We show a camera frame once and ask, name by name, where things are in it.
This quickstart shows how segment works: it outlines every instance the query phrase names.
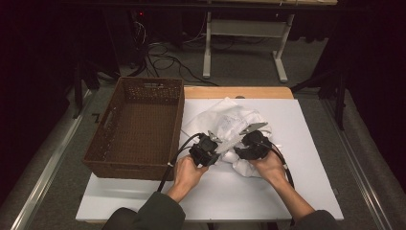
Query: crumpled white fabric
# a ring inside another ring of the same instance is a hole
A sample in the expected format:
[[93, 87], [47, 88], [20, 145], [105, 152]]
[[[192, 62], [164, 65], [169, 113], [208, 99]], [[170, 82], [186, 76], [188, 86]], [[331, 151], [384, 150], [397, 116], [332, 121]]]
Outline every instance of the crumpled white fabric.
[[[182, 127], [182, 131], [189, 136], [199, 132], [208, 134], [208, 130], [211, 131], [222, 141], [222, 143], [218, 143], [218, 148], [216, 149], [217, 153], [221, 153], [221, 157], [217, 160], [216, 164], [219, 164], [219, 161], [232, 163], [233, 168], [239, 174], [247, 177], [260, 177], [255, 167], [247, 160], [240, 159], [233, 147], [240, 145], [238, 147], [243, 148], [240, 141], [244, 135], [239, 135], [240, 132], [250, 124], [264, 122], [266, 121], [257, 110], [243, 107], [230, 98], [225, 98], [208, 110], [195, 116]], [[269, 124], [261, 127], [259, 130], [266, 137], [270, 137], [272, 134]]]

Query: metal frame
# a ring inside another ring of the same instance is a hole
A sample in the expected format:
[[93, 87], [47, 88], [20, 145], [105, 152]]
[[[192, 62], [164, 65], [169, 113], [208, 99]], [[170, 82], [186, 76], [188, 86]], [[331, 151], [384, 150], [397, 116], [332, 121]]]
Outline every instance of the metal frame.
[[[88, 99], [83, 109], [86, 110], [89, 104], [91, 103], [92, 99], [94, 98], [94, 94], [92, 94], [90, 90], [87, 90], [86, 94], [84, 95], [84, 98]], [[59, 166], [63, 161], [63, 158], [65, 156], [65, 150], [68, 147], [68, 144], [70, 143], [72, 137], [75, 135], [75, 132], [78, 129], [78, 126], [82, 118], [83, 115], [81, 113], [78, 115], [77, 119], [71, 124], [71, 127], [66, 133], [60, 146], [53, 152], [50, 160], [48, 161], [48, 164], [45, 166], [44, 171], [42, 172], [33, 190], [31, 191], [30, 196], [28, 197], [23, 208], [21, 209], [20, 213], [15, 219], [11, 230], [28, 229], [30, 227], [30, 224], [35, 216], [35, 213], [39, 208], [42, 199], [47, 194], [48, 189], [50, 188], [52, 181], [56, 176], [57, 170], [59, 169]]]
[[356, 157], [355, 152], [353, 151], [349, 139], [346, 133], [334, 122], [334, 109], [331, 103], [328, 100], [321, 100], [322, 106], [325, 109], [328, 117], [330, 118], [331, 123], [334, 125], [334, 128], [340, 138], [341, 143], [345, 149], [346, 157], [349, 160], [351, 172], [355, 178], [355, 181], [358, 184], [359, 190], [361, 191], [362, 196], [365, 199], [373, 219], [375, 220], [376, 226], [380, 230], [392, 230], [392, 225], [389, 222], [385, 211], [383, 210], [380, 200], [376, 195], [375, 190], [373, 189], [369, 179], [362, 170], [361, 165]]
[[259, 37], [276, 37], [281, 39], [278, 51], [272, 52], [280, 82], [287, 82], [286, 72], [281, 60], [284, 46], [292, 27], [294, 14], [289, 14], [286, 22], [258, 22], [245, 20], [213, 20], [212, 13], [207, 12], [206, 49], [203, 60], [203, 78], [210, 78], [212, 66], [211, 37], [212, 35], [245, 35]]

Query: person's left hand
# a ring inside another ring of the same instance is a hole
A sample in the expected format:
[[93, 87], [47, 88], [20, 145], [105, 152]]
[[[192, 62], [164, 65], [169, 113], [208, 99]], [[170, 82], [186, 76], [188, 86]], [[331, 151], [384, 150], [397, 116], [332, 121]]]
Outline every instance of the person's left hand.
[[201, 176], [208, 169], [209, 167], [197, 168], [190, 155], [182, 157], [176, 163], [173, 185], [167, 195], [180, 202], [199, 183]]

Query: finger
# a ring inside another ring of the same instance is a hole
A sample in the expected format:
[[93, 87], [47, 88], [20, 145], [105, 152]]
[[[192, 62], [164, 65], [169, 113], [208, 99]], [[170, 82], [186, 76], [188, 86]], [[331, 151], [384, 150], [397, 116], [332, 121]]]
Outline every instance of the finger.
[[182, 158], [193, 160], [193, 158], [192, 158], [192, 156], [191, 156], [190, 154], [187, 154], [187, 155], [185, 155], [185, 156], [182, 157]]
[[205, 172], [207, 172], [207, 171], [209, 170], [209, 167], [198, 168], [198, 170], [199, 170], [201, 173], [205, 173]]
[[181, 163], [181, 162], [183, 162], [183, 161], [185, 161], [185, 160], [187, 160], [187, 159], [188, 159], [187, 156], [183, 156], [183, 157], [181, 157], [181, 158], [178, 160], [178, 163]]
[[255, 165], [257, 165], [258, 160], [248, 160], [248, 162], [249, 162], [251, 165], [255, 166]]

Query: wire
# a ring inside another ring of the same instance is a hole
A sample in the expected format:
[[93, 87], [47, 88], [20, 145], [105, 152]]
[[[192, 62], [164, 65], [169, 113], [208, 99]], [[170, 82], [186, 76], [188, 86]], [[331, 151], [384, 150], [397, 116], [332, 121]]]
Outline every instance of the wire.
[[147, 67], [147, 78], [155, 78], [152, 71], [150, 71], [148, 67]]
[[284, 171], [286, 172], [286, 176], [287, 176], [287, 180], [289, 181], [289, 184], [292, 186], [292, 188], [295, 188], [295, 184], [293, 183], [292, 173], [290, 172], [289, 168], [287, 167], [286, 161], [284, 160], [283, 155], [281, 154], [281, 151], [278, 149], [278, 147], [275, 146], [273, 143], [271, 143], [272, 147], [269, 147], [269, 146], [267, 146], [263, 143], [259, 143], [259, 142], [254, 142], [254, 143], [268, 148], [269, 150], [271, 150], [278, 156], [278, 158], [282, 162], [282, 165], [284, 166]]
[[164, 188], [165, 182], [167, 181], [168, 175], [170, 173], [170, 171], [172, 170], [173, 166], [176, 164], [176, 160], [177, 157], [179, 156], [179, 154], [189, 148], [189, 147], [185, 147], [193, 138], [197, 137], [197, 136], [201, 136], [202, 133], [196, 133], [194, 135], [192, 135], [183, 145], [181, 148], [179, 148], [178, 152], [176, 152], [176, 154], [173, 156], [173, 158], [170, 160], [170, 162], [168, 162], [168, 167], [167, 170], [164, 173], [164, 176], [162, 177], [161, 183], [159, 184], [159, 187], [157, 189], [157, 192], [161, 192], [162, 189]]
[[141, 23], [140, 23], [140, 22], [138, 22], [138, 21], [135, 21], [135, 22], [134, 22], [134, 24], [137, 24], [137, 25], [138, 25], [138, 27], [139, 27], [139, 29], [138, 29], [138, 33], [137, 33], [137, 37], [135, 37], [135, 38], [134, 38], [136, 43], [137, 43], [137, 38], [138, 38], [138, 35], [140, 34], [141, 28], [142, 28], [142, 29], [143, 29], [143, 31], [144, 31], [143, 42], [141, 43], [141, 45], [143, 45], [143, 44], [146, 42], [147, 30], [146, 30], [146, 28], [144, 27], [144, 25], [143, 25], [143, 24], [141, 24]]
[[193, 39], [191, 39], [191, 40], [188, 40], [188, 41], [184, 41], [184, 42], [183, 42], [184, 44], [190, 43], [190, 42], [193, 42], [193, 41], [196, 41], [196, 40], [199, 40], [199, 39], [205, 37], [205, 35], [202, 35], [202, 33], [203, 33], [204, 24], [205, 24], [205, 22], [206, 22], [206, 19], [207, 19], [207, 14], [204, 13], [203, 23], [202, 23], [202, 26], [200, 27], [199, 33], [197, 34], [197, 36], [196, 36], [195, 38], [193, 38]]
[[138, 67], [138, 69], [136, 71], [134, 71], [133, 73], [129, 74], [128, 76], [129, 77], [135, 77], [135, 76], [141, 74], [142, 72], [144, 72], [144, 70], [146, 70], [146, 69], [147, 69], [147, 62], [146, 62], [145, 59], [143, 59], [141, 61], [140, 66]]
[[[150, 54], [152, 57], [157, 58], [154, 61], [152, 61], [152, 63], [151, 63], [152, 68], [154, 68], [155, 70], [166, 70], [166, 69], [169, 69], [171, 66], [173, 66], [176, 63], [178, 65], [179, 76], [184, 81], [194, 82], [194, 83], [205, 83], [205, 84], [209, 84], [209, 85], [218, 86], [218, 84], [216, 84], [216, 83], [213, 83], [208, 80], [202, 80], [199, 77], [197, 77], [196, 75], [194, 75], [192, 70], [189, 67], [187, 67], [186, 65], [184, 65], [177, 57], [167, 55], [168, 48], [165, 45], [163, 45], [162, 43], [155, 43], [154, 45], [150, 46], [150, 49], [148, 50], [148, 52], [150, 52], [152, 49], [154, 49], [156, 47], [164, 47], [165, 50], [164, 50], [164, 52], [162, 52], [160, 54]], [[158, 65], [157, 63], [159, 63], [160, 61], [163, 61], [163, 60], [168, 60], [169, 64], [164, 67], [157, 67], [157, 65]], [[182, 68], [186, 69], [188, 71], [188, 73], [196, 80], [187, 80], [186, 78], [184, 78], [184, 76], [182, 75], [182, 72], [181, 72]]]
[[155, 71], [156, 78], [159, 78], [158, 71], [156, 71], [155, 66], [152, 64], [152, 61], [151, 61], [151, 58], [149, 57], [149, 54], [147, 54], [147, 58], [148, 58], [149, 64], [151, 64], [151, 66], [152, 66], [153, 70]]
[[256, 44], [260, 44], [260, 43], [270, 39], [270, 37], [261, 37], [261, 38], [258, 38], [257, 41], [249, 41], [247, 39], [252, 39], [252, 37], [247, 38], [247, 36], [234, 36], [234, 35], [214, 35], [213, 38], [215, 40], [217, 40], [219, 43], [229, 43], [229, 42], [231, 42], [231, 44], [229, 44], [225, 48], [216, 48], [212, 44], [212, 48], [215, 49], [215, 50], [228, 50], [228, 49], [230, 49], [231, 47], [233, 47], [236, 44], [256, 45]]

